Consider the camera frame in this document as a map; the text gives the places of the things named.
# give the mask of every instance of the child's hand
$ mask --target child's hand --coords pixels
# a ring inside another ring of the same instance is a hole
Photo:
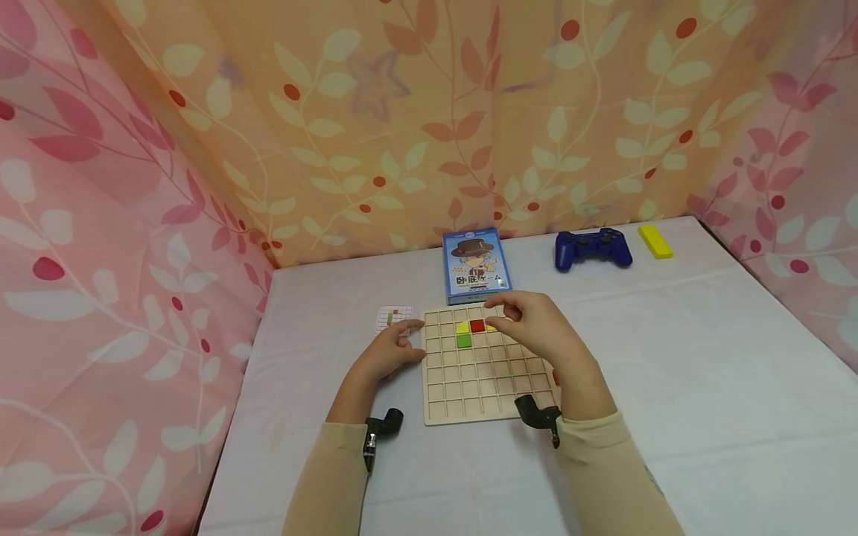
[[[589,354],[578,333],[545,294],[500,292],[487,299],[485,306],[501,304],[507,318],[489,316],[486,323],[520,342],[554,368],[577,354]]]
[[[360,354],[352,366],[352,372],[375,385],[393,375],[406,363],[417,363],[426,356],[426,350],[412,348],[408,339],[402,337],[406,329],[419,329],[423,321],[402,320],[390,324]]]

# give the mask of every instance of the black clip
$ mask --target black clip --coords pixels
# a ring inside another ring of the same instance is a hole
[[[366,420],[366,440],[364,440],[364,463],[366,471],[372,473],[375,463],[376,442],[382,437],[395,436],[402,428],[402,412],[392,407],[387,410],[384,420],[370,417]]]
[[[537,429],[551,429],[551,443],[554,445],[554,448],[560,446],[560,435],[557,433],[557,417],[559,417],[562,413],[560,412],[560,408],[557,406],[546,407],[545,409],[540,409],[536,405],[536,400],[532,394],[526,394],[525,396],[519,396],[516,398],[516,407],[518,408],[518,414],[521,416],[522,421],[531,427]]]

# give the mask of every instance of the yellow block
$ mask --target yellow block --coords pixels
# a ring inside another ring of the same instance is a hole
[[[652,251],[652,256],[656,259],[669,259],[674,256],[673,250],[670,249],[668,243],[662,238],[662,234],[658,232],[656,226],[646,225],[637,228],[641,238]]]

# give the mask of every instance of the sleeve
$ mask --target sleeve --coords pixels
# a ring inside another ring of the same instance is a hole
[[[560,467],[586,536],[682,536],[620,412],[590,421],[558,417],[557,427]]]
[[[324,423],[295,486],[282,536],[358,536],[366,425]]]

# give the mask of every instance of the blue game controller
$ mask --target blue game controller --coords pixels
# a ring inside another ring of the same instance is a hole
[[[620,268],[631,266],[631,252],[622,232],[602,227],[598,232],[574,234],[562,231],[554,241],[554,267],[568,272],[572,263],[588,257],[613,261]]]

